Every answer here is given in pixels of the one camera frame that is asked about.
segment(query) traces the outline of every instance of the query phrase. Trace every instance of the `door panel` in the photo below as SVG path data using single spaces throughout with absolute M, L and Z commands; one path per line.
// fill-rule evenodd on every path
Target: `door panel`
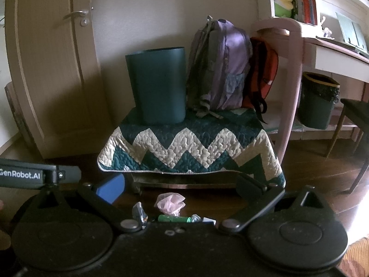
M 6 0 L 10 73 L 44 158 L 99 152 L 111 131 L 91 21 L 91 0 Z

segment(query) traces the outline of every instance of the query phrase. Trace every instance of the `zigzag patterned quilt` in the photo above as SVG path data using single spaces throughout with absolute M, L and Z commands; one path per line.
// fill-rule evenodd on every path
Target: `zigzag patterned quilt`
M 98 156 L 99 168 L 115 172 L 203 174 L 238 171 L 262 183 L 285 186 L 272 144 L 254 110 L 219 111 L 179 124 L 145 126 L 133 109 Z

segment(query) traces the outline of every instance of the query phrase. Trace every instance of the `red backpack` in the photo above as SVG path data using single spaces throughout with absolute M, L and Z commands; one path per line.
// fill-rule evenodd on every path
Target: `red backpack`
M 255 108 L 258 119 L 265 123 L 261 114 L 267 110 L 265 98 L 277 74 L 278 54 L 262 38 L 250 40 L 253 55 L 250 59 L 251 68 L 245 79 L 242 107 Z

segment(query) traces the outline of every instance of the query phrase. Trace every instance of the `backpack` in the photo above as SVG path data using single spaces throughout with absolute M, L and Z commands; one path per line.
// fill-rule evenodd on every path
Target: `backpack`
M 253 55 L 251 68 L 245 80 L 244 100 L 242 107 L 255 108 L 258 119 L 263 121 L 261 114 L 266 113 L 266 96 L 271 90 L 278 69 L 278 54 L 262 38 L 251 38 Z
M 191 45 L 188 107 L 197 110 L 198 116 L 240 108 L 251 56 L 251 41 L 244 30 L 224 19 L 212 21 L 209 16 Z

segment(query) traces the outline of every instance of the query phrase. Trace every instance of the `trash can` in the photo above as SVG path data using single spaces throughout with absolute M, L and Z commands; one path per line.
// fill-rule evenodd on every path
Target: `trash can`
M 309 128 L 327 129 L 334 105 L 339 102 L 339 83 L 331 77 L 304 72 L 298 119 Z
M 125 57 L 140 119 L 145 124 L 176 124 L 186 116 L 184 47 L 135 52 Z

